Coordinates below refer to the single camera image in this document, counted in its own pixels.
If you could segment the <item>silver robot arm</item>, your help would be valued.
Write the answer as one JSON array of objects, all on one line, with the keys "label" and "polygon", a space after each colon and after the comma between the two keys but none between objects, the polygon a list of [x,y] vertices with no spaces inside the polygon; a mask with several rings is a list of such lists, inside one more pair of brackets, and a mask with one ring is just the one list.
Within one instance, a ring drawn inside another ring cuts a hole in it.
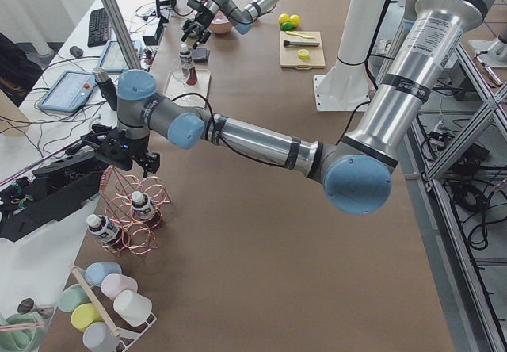
[{"label": "silver robot arm", "polygon": [[233,0],[188,0],[187,6],[196,12],[193,19],[187,19],[182,25],[182,42],[192,33],[196,35],[193,48],[205,44],[210,37],[209,27],[216,14],[221,11],[238,33],[248,33],[252,24],[272,9],[280,0],[252,0],[243,9],[238,8]]},{"label": "silver robot arm", "polygon": [[[330,203],[365,215],[391,193],[397,150],[463,35],[479,27],[495,0],[406,0],[402,40],[387,71],[368,95],[363,66],[386,0],[204,0],[183,32],[208,36],[212,16],[224,13],[237,41],[222,61],[231,62],[211,90],[214,102],[185,106],[164,81],[142,69],[120,75],[116,123],[82,137],[103,162],[154,173],[160,158],[149,151],[158,134],[188,150],[199,143],[226,147],[266,166],[296,170],[322,185]],[[260,19],[276,4],[307,3],[338,13],[338,54],[319,84],[277,66],[278,45],[259,55]]]}]

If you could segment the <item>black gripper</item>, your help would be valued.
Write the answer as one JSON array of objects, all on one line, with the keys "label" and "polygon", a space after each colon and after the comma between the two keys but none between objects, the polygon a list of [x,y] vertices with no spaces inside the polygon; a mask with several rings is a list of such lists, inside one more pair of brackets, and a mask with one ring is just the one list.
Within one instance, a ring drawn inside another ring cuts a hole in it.
[{"label": "black gripper", "polygon": [[183,36],[182,42],[186,42],[186,39],[194,34],[196,39],[192,45],[193,49],[197,49],[200,44],[205,44],[211,32],[208,30],[209,25],[214,19],[214,13],[208,8],[199,9],[197,15],[193,19],[187,19],[182,26]]},{"label": "black gripper", "polygon": [[94,150],[97,159],[121,170],[129,171],[136,162],[144,171],[157,171],[160,154],[148,151],[149,139],[149,135],[130,138],[125,129],[95,124],[81,142]]}]

